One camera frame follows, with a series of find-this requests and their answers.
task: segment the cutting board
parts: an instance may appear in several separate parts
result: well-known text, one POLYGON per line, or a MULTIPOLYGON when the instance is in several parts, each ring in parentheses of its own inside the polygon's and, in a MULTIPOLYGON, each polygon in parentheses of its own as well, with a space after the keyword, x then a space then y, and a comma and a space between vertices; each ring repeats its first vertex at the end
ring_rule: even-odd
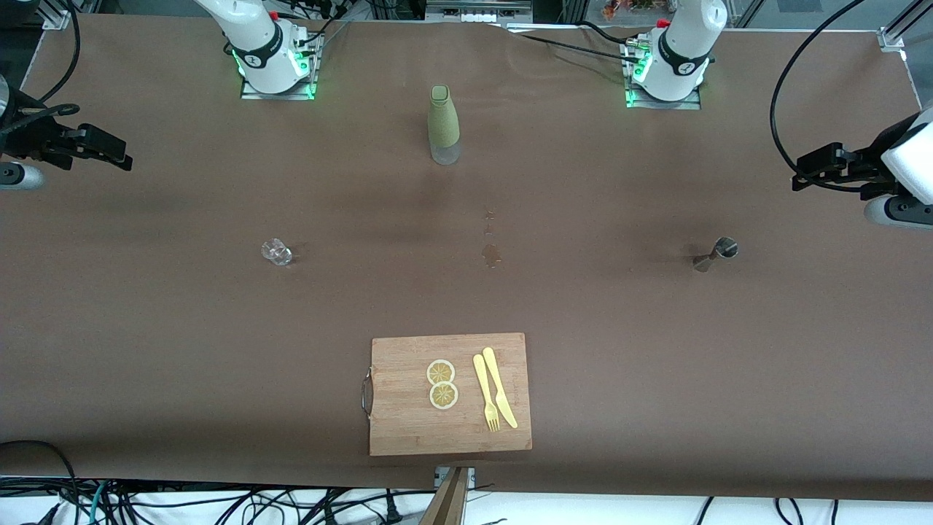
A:
MULTIPOLYGON (((524 333, 475 333, 390 337, 372 340, 369 412, 370 456, 460 454, 531 448, 531 412, 524 333), (486 347, 495 350, 499 375, 518 428, 499 415, 501 430, 489 432, 485 402, 473 368, 473 356, 486 347), (428 400, 431 383, 426 370, 434 360, 453 365, 459 397, 439 410, 428 400)), ((495 384, 489 376, 490 394, 495 384)))

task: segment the plastic knife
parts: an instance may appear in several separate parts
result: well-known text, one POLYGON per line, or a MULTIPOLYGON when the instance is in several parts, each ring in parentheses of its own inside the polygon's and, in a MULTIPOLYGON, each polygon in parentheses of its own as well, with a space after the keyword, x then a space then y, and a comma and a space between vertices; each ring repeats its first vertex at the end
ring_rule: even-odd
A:
POLYGON ((502 378, 499 377, 499 365, 495 362, 493 349, 484 348, 482 357, 486 360, 486 368, 489 368, 489 373, 493 376, 493 382, 495 383, 495 404, 499 407, 499 412, 502 412, 502 417, 506 419, 508 425, 513 429, 517 429, 519 423, 515 420, 515 416, 512 415, 512 407, 508 406, 506 391, 502 388, 502 378))

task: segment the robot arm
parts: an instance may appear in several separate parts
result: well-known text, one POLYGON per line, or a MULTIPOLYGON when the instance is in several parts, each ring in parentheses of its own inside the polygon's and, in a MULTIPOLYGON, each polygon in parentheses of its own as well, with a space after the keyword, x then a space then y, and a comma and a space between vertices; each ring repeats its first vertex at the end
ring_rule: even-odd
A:
MULTIPOLYGON (((58 106, 59 114, 77 112, 75 105, 58 106)), ((129 171, 132 157, 126 143, 108 132, 80 124, 77 129, 55 121, 55 107, 9 86, 0 76, 0 155, 33 159, 71 169, 72 160, 95 159, 129 171)), ((17 162, 0 163, 0 190, 31 190, 42 185, 42 172, 17 162)))
POLYGON ((882 131, 866 148, 834 142, 800 157, 807 177, 792 178, 795 192, 813 185, 858 187, 865 217, 878 224, 933 230, 933 107, 882 131))
POLYGON ((289 90, 310 73, 308 30, 287 20, 273 20, 262 0, 195 0, 220 24, 233 56, 250 85, 259 92, 289 90))
POLYGON ((683 100, 703 82, 710 50, 728 18, 722 0, 682 0, 669 27, 638 37, 648 45, 648 60, 633 80, 659 100, 683 100))

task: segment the liquid stain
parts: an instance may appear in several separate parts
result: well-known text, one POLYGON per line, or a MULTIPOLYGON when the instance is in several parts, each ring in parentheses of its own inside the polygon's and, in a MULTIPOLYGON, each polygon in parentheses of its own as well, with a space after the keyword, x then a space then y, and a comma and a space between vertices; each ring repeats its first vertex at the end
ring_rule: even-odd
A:
POLYGON ((497 264, 502 262, 502 257, 499 256, 499 248, 495 244, 486 245, 486 248, 482 249, 482 257, 490 268, 495 268, 497 264))

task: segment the white floor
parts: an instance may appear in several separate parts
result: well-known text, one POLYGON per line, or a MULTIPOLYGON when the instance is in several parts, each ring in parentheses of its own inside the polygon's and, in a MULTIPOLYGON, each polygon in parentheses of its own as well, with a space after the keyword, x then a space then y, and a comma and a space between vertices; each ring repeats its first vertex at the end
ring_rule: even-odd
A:
MULTIPOLYGON (((322 490, 295 492, 301 503, 316 502, 322 490)), ((355 500, 382 494, 382 490, 353 490, 342 499, 355 500)), ((140 504, 174 504, 205 499, 225 498, 243 492, 189 492, 145 494, 135 499, 140 504)), ((274 497, 277 491, 268 494, 274 497)), ((694 525, 705 498, 674 496, 596 496, 574 494, 484 493, 474 492, 466 505, 464 525, 486 525, 505 518, 505 525, 694 525)), ((399 496, 399 512, 409 514, 427 507, 430 495, 399 496)), ((0 499, 0 525, 35 523, 57 502, 56 497, 18 497, 0 499)), ((828 500, 798 500, 805 525, 829 525, 831 502, 828 500)), ((137 507, 140 513, 156 525, 186 524, 211 525, 227 509, 230 502, 202 504, 181 508, 137 507)), ((380 514, 385 512, 383 500, 370 504, 380 514)), ((791 506, 785 501, 786 514, 796 525, 791 506)), ((74 508, 63 505, 54 525, 74 523, 74 508)), ((252 511, 246 507, 234 514, 229 524, 249 521, 252 511)), ((369 525, 378 523, 374 515, 359 506, 352 512, 340 512, 336 517, 341 525, 369 525)), ((267 510, 255 525, 294 524, 298 516, 294 510, 284 512, 267 510)), ((80 523, 88 523, 87 517, 80 523)), ((852 502, 840 504, 838 525, 920 525, 933 523, 933 504, 852 502)), ((710 506, 703 525, 784 525, 774 511, 773 500, 767 498, 716 498, 710 506)))

